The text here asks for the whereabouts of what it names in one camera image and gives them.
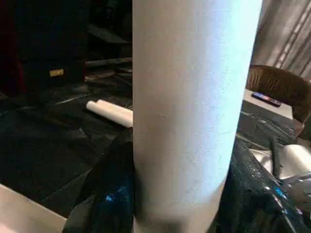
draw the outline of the table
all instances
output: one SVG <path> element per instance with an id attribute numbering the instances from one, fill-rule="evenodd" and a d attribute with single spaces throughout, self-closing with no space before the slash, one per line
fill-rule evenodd
<path id="1" fill-rule="evenodd" d="M 60 233 L 66 218 L 0 184 L 1 233 Z"/>

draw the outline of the white surface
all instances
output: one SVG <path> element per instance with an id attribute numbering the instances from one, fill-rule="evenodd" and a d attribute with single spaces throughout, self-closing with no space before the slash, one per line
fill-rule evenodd
<path id="1" fill-rule="evenodd" d="M 102 117 L 112 120 L 127 128 L 133 126 L 133 112 L 107 101 L 89 101 L 86 108 Z"/>
<path id="2" fill-rule="evenodd" d="M 212 222 L 260 7 L 260 0 L 133 1 L 136 233 L 204 233 Z"/>
<path id="3" fill-rule="evenodd" d="M 272 175 L 272 157 L 270 150 L 250 149 L 255 158 Z M 301 145 L 287 145 L 283 147 L 280 157 L 282 164 L 280 179 L 303 175 L 311 171 L 311 153 Z"/>
<path id="4" fill-rule="evenodd" d="M 259 107 L 265 108 L 265 109 L 267 109 L 271 112 L 274 112 L 276 114 L 279 114 L 281 116 L 287 117 L 291 120 L 293 119 L 293 109 L 291 106 L 282 103 L 280 107 L 274 107 L 268 103 L 265 103 L 261 100 L 258 100 L 256 98 L 252 97 L 252 93 L 253 93 L 252 91 L 246 89 L 244 92 L 243 100 L 250 102 L 252 104 L 255 104 Z"/>
<path id="5" fill-rule="evenodd" d="M 66 219 L 0 184 L 0 233 L 60 233 Z"/>

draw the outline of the black plastic sheet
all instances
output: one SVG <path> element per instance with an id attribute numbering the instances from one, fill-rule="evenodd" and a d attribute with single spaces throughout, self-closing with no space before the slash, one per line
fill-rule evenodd
<path id="1" fill-rule="evenodd" d="M 0 182 L 68 216 L 88 171 L 124 128 L 86 110 L 89 100 L 132 106 L 116 75 L 0 102 Z"/>

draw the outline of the brown chair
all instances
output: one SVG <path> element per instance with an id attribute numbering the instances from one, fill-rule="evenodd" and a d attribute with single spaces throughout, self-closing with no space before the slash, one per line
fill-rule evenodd
<path id="1" fill-rule="evenodd" d="M 298 75 L 269 66 L 250 67 L 246 89 L 260 92 L 293 108 L 293 117 L 304 123 L 311 112 L 311 85 Z"/>

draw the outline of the shiny black plastic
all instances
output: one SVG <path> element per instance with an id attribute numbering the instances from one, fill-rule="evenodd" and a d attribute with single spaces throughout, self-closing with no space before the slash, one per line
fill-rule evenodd
<path id="1" fill-rule="evenodd" d="M 224 233 L 306 233 L 303 217 L 278 181 L 237 139 L 218 214 Z"/>
<path id="2" fill-rule="evenodd" d="M 63 233 L 130 233 L 134 215 L 132 129 L 89 172 Z"/>

